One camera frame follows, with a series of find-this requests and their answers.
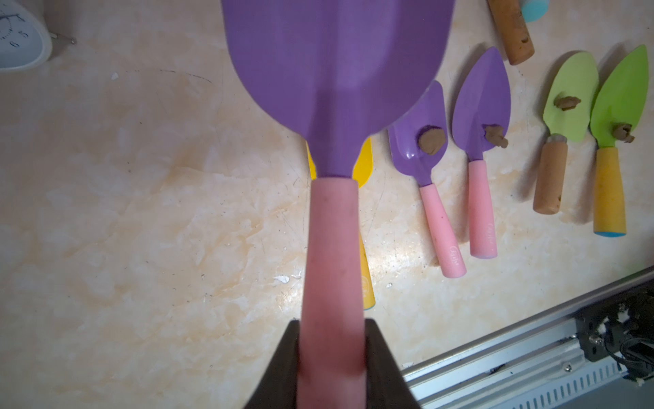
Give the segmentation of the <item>purple square trowel row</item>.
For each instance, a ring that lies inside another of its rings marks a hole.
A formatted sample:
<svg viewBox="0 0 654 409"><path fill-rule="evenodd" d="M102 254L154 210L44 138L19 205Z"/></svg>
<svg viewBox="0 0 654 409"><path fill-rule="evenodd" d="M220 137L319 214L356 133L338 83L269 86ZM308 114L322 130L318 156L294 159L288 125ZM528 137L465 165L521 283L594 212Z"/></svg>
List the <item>purple square trowel row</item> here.
<svg viewBox="0 0 654 409"><path fill-rule="evenodd" d="M434 80L425 94L402 118L388 128L393 165L413 177L419 187L434 250L446 278L467 272L456 235L432 181L432 170L444 157L448 145L445 98Z"/></svg>
<svg viewBox="0 0 654 409"><path fill-rule="evenodd" d="M294 404L366 404L359 187L365 140L436 77L452 1L225 1L228 52L255 103L309 146L310 187Z"/></svg>

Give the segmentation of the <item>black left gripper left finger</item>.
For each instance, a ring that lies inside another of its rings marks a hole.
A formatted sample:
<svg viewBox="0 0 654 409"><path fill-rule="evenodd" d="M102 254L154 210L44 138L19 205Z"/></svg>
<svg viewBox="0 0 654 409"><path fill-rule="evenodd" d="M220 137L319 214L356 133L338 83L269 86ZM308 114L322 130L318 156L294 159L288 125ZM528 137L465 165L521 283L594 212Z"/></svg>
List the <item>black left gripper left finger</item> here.
<svg viewBox="0 0 654 409"><path fill-rule="evenodd" d="M245 408L296 408L299 333L299 320L292 320Z"/></svg>

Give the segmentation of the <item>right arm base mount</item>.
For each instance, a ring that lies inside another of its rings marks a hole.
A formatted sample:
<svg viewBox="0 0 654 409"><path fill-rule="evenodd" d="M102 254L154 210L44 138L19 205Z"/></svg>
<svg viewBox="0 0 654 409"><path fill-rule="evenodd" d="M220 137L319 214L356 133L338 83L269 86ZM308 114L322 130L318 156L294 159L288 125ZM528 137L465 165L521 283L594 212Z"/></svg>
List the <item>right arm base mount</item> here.
<svg viewBox="0 0 654 409"><path fill-rule="evenodd" d="M582 309L577 338L588 361L610 357L633 381L653 378L653 291L627 291Z"/></svg>

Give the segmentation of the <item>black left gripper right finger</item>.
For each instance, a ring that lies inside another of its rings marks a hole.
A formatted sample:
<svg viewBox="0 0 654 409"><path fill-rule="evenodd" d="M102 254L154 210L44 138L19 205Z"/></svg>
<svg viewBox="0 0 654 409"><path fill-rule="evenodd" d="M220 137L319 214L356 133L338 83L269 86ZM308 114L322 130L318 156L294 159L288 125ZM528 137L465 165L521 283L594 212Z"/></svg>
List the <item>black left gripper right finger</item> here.
<svg viewBox="0 0 654 409"><path fill-rule="evenodd" d="M379 325L365 320L366 408L420 408Z"/></svg>

